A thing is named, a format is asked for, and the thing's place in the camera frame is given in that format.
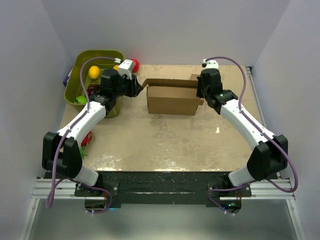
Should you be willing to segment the small closed cardboard box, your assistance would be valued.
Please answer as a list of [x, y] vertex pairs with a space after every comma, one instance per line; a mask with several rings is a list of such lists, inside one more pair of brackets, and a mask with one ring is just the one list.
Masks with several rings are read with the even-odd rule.
[[198, 81], [198, 77], [199, 77], [199, 75], [197, 75], [197, 74], [191, 74], [191, 76], [190, 76], [190, 80], [191, 81]]

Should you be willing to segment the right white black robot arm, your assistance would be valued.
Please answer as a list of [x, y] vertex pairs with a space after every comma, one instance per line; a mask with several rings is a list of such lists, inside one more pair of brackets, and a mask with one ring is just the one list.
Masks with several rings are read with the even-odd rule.
[[245, 166], [228, 174], [223, 192], [235, 196], [241, 185], [262, 181], [284, 170], [288, 161], [282, 152], [288, 152], [288, 140], [276, 136], [264, 128], [242, 105], [231, 90], [224, 90], [219, 70], [208, 68], [197, 77], [197, 96], [204, 98], [208, 106], [228, 120], [244, 137], [252, 149]]

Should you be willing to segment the dark purple grapes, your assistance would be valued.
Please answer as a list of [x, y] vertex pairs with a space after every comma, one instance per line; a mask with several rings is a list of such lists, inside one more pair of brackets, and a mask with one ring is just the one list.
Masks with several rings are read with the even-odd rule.
[[100, 84], [90, 84], [87, 89], [86, 89], [86, 92], [88, 94], [88, 96], [92, 96], [94, 93], [99, 93], [101, 90], [100, 90]]

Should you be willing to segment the blue white booklet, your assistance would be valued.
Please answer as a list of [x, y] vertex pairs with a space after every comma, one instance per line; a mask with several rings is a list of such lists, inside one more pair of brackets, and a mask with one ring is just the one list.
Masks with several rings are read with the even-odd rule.
[[65, 76], [65, 78], [64, 78], [63, 81], [62, 81], [62, 83], [63, 83], [63, 85], [64, 85], [65, 87], [66, 87], [67, 84], [68, 84], [68, 81], [69, 81], [69, 79], [70, 79], [70, 76], [71, 76], [73, 67], [74, 67], [74, 66], [72, 66], [72, 67], [70, 68], [68, 74]]

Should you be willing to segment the red apple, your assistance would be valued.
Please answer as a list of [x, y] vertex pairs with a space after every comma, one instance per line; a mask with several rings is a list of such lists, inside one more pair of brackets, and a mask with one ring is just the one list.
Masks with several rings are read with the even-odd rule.
[[139, 63], [136, 59], [134, 59], [134, 58], [132, 58], [131, 60], [132, 60], [132, 62], [134, 63], [132, 72], [133, 72], [133, 73], [136, 73], [136, 72], [138, 72], [138, 70], [139, 70], [139, 68], [140, 68], [140, 63]]

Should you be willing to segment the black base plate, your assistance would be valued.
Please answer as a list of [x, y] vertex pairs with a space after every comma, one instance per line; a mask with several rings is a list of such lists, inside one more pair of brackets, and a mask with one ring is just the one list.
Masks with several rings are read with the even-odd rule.
[[250, 186], [233, 190], [227, 172], [218, 171], [99, 171], [95, 189], [77, 185], [76, 197], [84, 197], [87, 210], [101, 210], [106, 204], [205, 205], [239, 210], [243, 197], [251, 197]]

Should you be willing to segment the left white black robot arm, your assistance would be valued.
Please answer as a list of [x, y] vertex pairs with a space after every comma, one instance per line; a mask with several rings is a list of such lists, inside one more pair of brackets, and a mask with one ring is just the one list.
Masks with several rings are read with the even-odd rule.
[[102, 79], [82, 111], [58, 132], [43, 138], [42, 167], [86, 185], [86, 191], [99, 196], [104, 184], [99, 174], [83, 165], [81, 143], [93, 127], [116, 106], [122, 96], [137, 97], [143, 90], [137, 76], [127, 70], [106, 69]]

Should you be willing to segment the yellow lemon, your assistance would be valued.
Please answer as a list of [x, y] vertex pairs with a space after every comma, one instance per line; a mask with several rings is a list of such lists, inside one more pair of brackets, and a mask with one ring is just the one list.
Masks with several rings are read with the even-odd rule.
[[88, 77], [92, 80], [97, 80], [100, 77], [100, 74], [100, 68], [96, 65], [91, 66], [88, 70]]

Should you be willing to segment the aluminium frame rail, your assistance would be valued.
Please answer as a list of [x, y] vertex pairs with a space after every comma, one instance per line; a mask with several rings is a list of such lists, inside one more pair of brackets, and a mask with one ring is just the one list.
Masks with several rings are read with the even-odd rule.
[[[239, 100], [239, 105], [242, 105], [242, 96], [237, 96]], [[287, 159], [287, 167], [291, 167], [292, 163], [288, 156], [288, 153], [282, 152], [285, 158]], [[21, 238], [27, 239], [30, 236], [31, 227], [33, 224], [33, 221], [35, 219], [35, 215], [37, 212], [38, 205], [40, 203], [40, 200], [46, 201], [46, 206], [50, 208], [53, 205], [53, 201], [55, 198], [59, 199], [77, 199], [77, 200], [84, 200], [85, 197], [76, 197], [75, 196], [75, 189], [76, 186], [84, 186], [86, 188], [90, 188], [94, 190], [96, 187], [96, 184], [98, 183], [98, 180], [94, 186], [89, 186], [86, 184], [83, 184], [81, 182], [75, 181], [71, 178], [62, 176], [60, 174], [56, 174], [55, 176], [52, 175], [51, 171], [45, 170], [46, 173], [44, 177], [38, 178], [36, 180], [35, 189], [32, 195], [32, 203], [33, 208], [30, 209], [30, 211], [27, 214], [26, 218], [26, 230], [22, 232]], [[260, 180], [260, 181], [252, 181], [249, 183], [245, 183], [240, 186], [233, 186], [233, 190], [239, 190], [242, 189], [245, 186], [249, 186], [251, 190], [251, 196], [250, 197], [242, 197], [242, 200], [252, 198], [254, 195], [257, 195], [263, 199], [282, 199], [284, 197], [292, 197], [294, 195], [294, 192], [298, 188], [298, 183], [294, 182], [293, 185], [290, 185], [287, 180], [280, 180], [276, 179], [276, 174], [273, 174], [272, 176]], [[220, 198], [220, 202], [216, 203], [214, 207], [220, 208], [225, 214], [234, 215], [237, 213], [240, 209], [226, 209], [222, 206], [223, 203], [226, 203], [228, 201], [227, 197]], [[87, 213], [90, 213], [91, 215], [95, 215], [98, 213], [106, 212], [107, 210], [115, 209], [111, 208], [109, 204], [106, 204], [105, 207], [101, 210], [87, 210], [85, 208], [85, 211]]]

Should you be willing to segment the brown cardboard box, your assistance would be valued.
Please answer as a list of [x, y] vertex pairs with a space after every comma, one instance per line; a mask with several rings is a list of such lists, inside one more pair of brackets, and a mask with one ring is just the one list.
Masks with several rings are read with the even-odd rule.
[[149, 114], [194, 116], [204, 104], [197, 96], [197, 80], [147, 78], [142, 87]]

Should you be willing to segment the pink dragon fruit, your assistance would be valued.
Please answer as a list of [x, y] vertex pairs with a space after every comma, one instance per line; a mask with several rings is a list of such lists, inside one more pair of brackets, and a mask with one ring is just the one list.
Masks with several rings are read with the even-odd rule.
[[80, 154], [81, 154], [81, 157], [84, 158], [85, 156], [87, 156], [87, 154], [85, 153], [85, 149], [87, 148], [87, 146], [89, 145], [89, 143], [91, 142], [92, 140], [92, 132], [89, 131], [89, 133], [84, 137], [84, 139], [82, 140], [81, 142], [81, 145], [80, 145]]

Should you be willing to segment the green plastic basket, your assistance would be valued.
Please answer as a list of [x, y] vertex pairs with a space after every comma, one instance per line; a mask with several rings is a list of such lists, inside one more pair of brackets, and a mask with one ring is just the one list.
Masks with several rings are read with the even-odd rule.
[[[87, 63], [84, 67], [84, 70], [81, 73], [82, 66], [90, 59], [99, 57], [100, 59], [92, 60], [89, 63]], [[76, 103], [75, 100], [77, 97], [85, 96], [85, 92], [83, 90], [83, 87], [81, 85], [80, 76], [82, 75], [82, 81], [87, 89], [90, 86], [98, 85], [101, 82], [101, 79], [98, 78], [96, 80], [91, 79], [88, 76], [88, 71], [90, 67], [97, 66], [99, 67], [100, 71], [103, 71], [105, 69], [112, 69], [116, 63], [113, 60], [110, 59], [102, 59], [101, 57], [110, 57], [110, 58], [117, 58], [120, 60], [124, 60], [125, 56], [122, 54], [122, 52], [117, 50], [105, 50], [105, 49], [90, 49], [85, 50], [81, 52], [74, 64], [71, 71], [71, 74], [68, 79], [68, 83], [66, 85], [66, 89], [64, 92], [64, 99], [66, 103], [70, 106], [72, 106], [78, 113], [84, 108], [84, 104], [82, 103]]]

